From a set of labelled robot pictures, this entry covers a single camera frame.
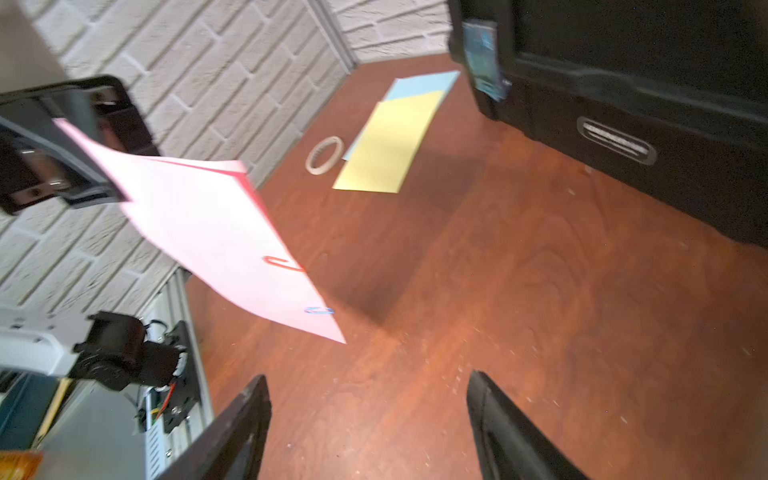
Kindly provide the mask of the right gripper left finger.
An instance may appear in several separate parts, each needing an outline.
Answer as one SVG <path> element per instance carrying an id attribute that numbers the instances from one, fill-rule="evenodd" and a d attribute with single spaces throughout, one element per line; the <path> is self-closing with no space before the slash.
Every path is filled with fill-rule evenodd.
<path id="1" fill-rule="evenodd" d="M 256 479 L 271 416 L 267 379 L 258 375 L 160 477 Z"/>

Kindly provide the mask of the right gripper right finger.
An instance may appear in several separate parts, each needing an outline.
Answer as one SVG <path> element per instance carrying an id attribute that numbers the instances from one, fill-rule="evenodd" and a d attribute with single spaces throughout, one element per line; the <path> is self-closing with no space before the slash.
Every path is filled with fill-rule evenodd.
<path id="1" fill-rule="evenodd" d="M 466 403 L 484 479 L 587 479 L 487 374 L 471 373 Z"/>

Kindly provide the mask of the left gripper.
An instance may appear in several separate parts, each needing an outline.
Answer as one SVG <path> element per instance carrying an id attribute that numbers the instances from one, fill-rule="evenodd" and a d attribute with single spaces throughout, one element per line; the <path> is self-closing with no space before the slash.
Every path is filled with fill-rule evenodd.
<path id="1" fill-rule="evenodd" d="M 54 197 L 71 208 L 117 203 L 125 196 L 88 154 L 55 124 L 65 119 L 105 145 L 111 132 L 127 153 L 157 156 L 143 117 L 112 75 L 1 95 L 1 209 L 17 215 Z"/>

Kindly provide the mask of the pink paper sheet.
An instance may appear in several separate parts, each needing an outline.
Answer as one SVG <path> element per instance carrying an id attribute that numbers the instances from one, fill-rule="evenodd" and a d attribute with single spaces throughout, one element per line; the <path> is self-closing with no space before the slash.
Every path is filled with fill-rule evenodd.
<path id="1" fill-rule="evenodd" d="M 125 196 L 120 208 L 148 241 L 237 307 L 339 343 L 344 335 L 306 271 L 266 264 L 295 261 L 239 161 L 139 156 L 96 143 L 65 119 L 56 125 Z"/>

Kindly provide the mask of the red paperclip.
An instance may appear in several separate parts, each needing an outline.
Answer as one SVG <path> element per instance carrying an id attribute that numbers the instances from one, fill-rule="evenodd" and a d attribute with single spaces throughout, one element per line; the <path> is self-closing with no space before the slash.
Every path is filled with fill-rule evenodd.
<path id="1" fill-rule="evenodd" d="M 295 261 L 289 261 L 283 258 L 275 256 L 263 256 L 262 260 L 271 266 L 283 268 L 290 271 L 304 272 L 304 268 L 298 265 Z"/>

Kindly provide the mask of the yellow paper sheet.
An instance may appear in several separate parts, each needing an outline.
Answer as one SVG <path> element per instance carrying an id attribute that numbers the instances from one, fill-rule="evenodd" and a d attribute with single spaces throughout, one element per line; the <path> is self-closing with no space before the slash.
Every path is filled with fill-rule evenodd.
<path id="1" fill-rule="evenodd" d="M 436 91 L 379 103 L 333 188 L 398 193 L 441 98 Z"/>

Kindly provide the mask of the light blue paper sheet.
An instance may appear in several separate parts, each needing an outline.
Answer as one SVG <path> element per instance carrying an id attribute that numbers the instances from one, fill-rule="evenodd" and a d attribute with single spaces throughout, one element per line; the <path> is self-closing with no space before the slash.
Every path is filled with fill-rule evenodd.
<path id="1" fill-rule="evenodd" d="M 393 86 L 388 91 L 387 96 L 385 96 L 385 98 L 381 102 L 397 100 L 397 99 L 402 99 L 406 97 L 417 96 L 417 95 L 427 94 L 430 92 L 439 91 L 442 93 L 442 98 L 439 103 L 439 106 L 440 106 L 443 99 L 452 88 L 458 76 L 459 76 L 459 73 L 457 71 L 453 71 L 453 72 L 447 72 L 447 73 L 421 75 L 421 76 L 416 76 L 416 77 L 411 77 L 406 79 L 398 79 L 394 82 Z M 369 120 L 367 121 L 363 130 L 354 141 L 355 144 L 357 144 L 357 142 L 359 141 L 368 122 Z M 354 151 L 354 147 L 350 147 L 347 150 L 347 152 L 342 156 L 342 159 L 345 161 L 348 161 L 353 151 Z"/>

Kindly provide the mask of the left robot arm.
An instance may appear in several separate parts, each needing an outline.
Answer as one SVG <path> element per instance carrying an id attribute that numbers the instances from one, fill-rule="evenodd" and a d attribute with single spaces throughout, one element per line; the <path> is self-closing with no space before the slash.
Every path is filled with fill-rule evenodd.
<path id="1" fill-rule="evenodd" d="M 74 209 L 128 197 L 54 123 L 64 118 L 90 139 L 132 154 L 158 150 L 123 83 L 101 75 L 1 96 L 1 209 L 16 215 L 60 198 Z M 98 311 L 55 316 L 21 307 L 1 310 L 1 367 L 56 378 L 95 380 L 121 391 L 164 387 L 180 352 L 151 342 L 131 315 Z"/>

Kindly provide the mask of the orange drink bottle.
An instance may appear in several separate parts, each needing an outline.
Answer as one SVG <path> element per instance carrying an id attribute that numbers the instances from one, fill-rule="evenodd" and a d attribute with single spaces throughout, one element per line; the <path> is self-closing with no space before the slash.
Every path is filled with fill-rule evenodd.
<path id="1" fill-rule="evenodd" d="M 34 451 L 2 451 L 0 480 L 30 480 L 42 462 L 43 455 Z"/>

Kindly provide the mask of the clear tape roll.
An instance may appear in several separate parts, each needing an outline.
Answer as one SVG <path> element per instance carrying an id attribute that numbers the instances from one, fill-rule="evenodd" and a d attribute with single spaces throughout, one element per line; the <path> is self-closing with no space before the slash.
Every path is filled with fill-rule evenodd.
<path id="1" fill-rule="evenodd" d="M 345 153 L 345 143 L 338 136 L 330 136 L 316 144 L 305 160 L 305 169 L 315 176 L 329 172 Z"/>

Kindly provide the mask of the black plastic toolbox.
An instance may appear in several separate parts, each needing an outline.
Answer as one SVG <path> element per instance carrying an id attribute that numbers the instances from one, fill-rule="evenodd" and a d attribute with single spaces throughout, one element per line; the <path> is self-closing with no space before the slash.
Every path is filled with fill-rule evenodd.
<path id="1" fill-rule="evenodd" d="M 452 1 L 479 111 L 745 243 L 767 242 L 763 1 Z"/>

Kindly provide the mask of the aluminium front rail frame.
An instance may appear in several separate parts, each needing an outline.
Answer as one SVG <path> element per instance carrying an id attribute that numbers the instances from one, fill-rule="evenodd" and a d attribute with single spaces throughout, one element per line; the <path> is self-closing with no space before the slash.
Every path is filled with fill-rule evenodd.
<path id="1" fill-rule="evenodd" d="M 146 479 L 158 479 L 213 421 L 214 413 L 186 292 L 191 274 L 177 269 L 145 311 L 147 339 L 179 351 L 172 382 L 143 387 Z"/>

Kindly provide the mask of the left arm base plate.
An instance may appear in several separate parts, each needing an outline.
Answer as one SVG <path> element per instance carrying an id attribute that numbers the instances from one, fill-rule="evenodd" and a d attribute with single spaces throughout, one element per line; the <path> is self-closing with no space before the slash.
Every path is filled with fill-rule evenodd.
<path id="1" fill-rule="evenodd" d="M 163 432 L 170 434 L 201 402 L 202 395 L 189 323 L 180 321 L 167 330 L 163 344 L 179 351 L 177 367 L 167 386 L 159 389 L 149 388 L 141 395 L 143 404 L 138 411 L 137 420 L 141 431 L 160 423 Z"/>

